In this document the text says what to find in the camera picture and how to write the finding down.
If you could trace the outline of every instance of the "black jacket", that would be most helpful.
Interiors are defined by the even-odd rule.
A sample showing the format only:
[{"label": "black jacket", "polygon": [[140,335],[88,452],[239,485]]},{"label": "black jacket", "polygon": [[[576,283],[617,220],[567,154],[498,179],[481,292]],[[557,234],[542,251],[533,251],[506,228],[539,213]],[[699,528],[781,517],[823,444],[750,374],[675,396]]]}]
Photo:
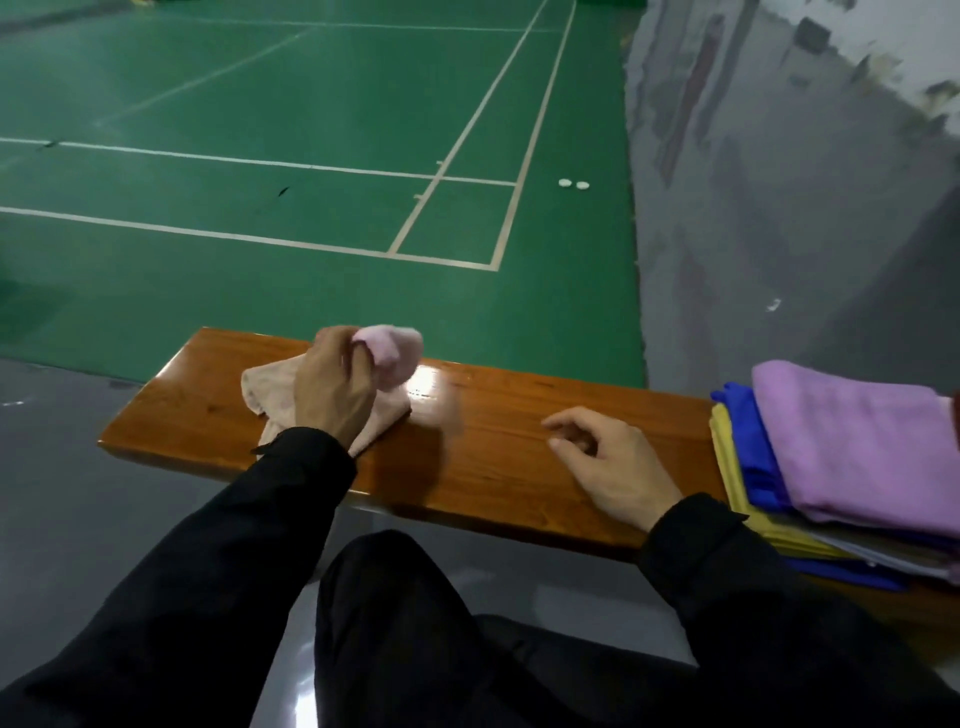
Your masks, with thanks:
[{"label": "black jacket", "polygon": [[[0,692],[0,726],[246,728],[355,475],[330,436],[284,432],[174,528],[60,655]],[[960,716],[960,697],[891,630],[802,580],[706,495],[667,513],[637,564],[677,610],[716,719],[874,728]]]}]

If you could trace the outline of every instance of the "wooden bench top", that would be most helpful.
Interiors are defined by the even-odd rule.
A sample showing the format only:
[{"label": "wooden bench top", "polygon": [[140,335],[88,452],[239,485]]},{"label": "wooden bench top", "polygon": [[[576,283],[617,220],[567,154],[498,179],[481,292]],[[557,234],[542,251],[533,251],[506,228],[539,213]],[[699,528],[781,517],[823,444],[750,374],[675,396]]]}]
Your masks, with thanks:
[{"label": "wooden bench top", "polygon": [[[241,373],[308,346],[203,328],[107,426],[99,445],[146,465],[233,479],[253,463],[264,426],[243,402]],[[430,359],[408,390],[413,413],[358,458],[349,502],[630,558],[643,534],[598,511],[546,446],[540,421],[577,404],[640,427],[685,494],[726,500],[708,400]],[[954,629],[960,623],[960,595],[937,585],[893,594],[824,583],[891,619]]]}]

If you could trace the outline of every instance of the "black pants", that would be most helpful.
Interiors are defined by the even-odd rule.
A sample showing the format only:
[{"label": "black pants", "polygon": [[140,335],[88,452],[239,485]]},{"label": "black pants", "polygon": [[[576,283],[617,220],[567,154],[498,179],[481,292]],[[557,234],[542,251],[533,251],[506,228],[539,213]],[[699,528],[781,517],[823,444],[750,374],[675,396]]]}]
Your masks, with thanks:
[{"label": "black pants", "polygon": [[330,565],[315,655],[322,728],[650,725],[676,719],[696,684],[688,665],[474,618],[398,531],[356,539]]}]

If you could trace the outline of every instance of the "purple towel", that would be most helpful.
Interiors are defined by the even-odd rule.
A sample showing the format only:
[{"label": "purple towel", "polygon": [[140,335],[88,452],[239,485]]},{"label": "purple towel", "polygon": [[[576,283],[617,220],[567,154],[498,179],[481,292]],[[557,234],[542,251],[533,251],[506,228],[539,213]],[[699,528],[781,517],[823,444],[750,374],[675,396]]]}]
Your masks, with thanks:
[{"label": "purple towel", "polygon": [[808,518],[960,538],[960,449],[932,389],[768,361],[754,367],[754,392]]}]

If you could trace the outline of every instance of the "green court floor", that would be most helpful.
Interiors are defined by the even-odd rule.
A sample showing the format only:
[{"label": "green court floor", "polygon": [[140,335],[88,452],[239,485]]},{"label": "green court floor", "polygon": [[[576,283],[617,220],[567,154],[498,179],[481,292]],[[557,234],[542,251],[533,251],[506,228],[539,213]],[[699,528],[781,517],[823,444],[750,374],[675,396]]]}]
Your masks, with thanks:
[{"label": "green court floor", "polygon": [[616,14],[194,0],[0,38],[0,355],[145,380],[201,326],[393,323],[642,386]]}]

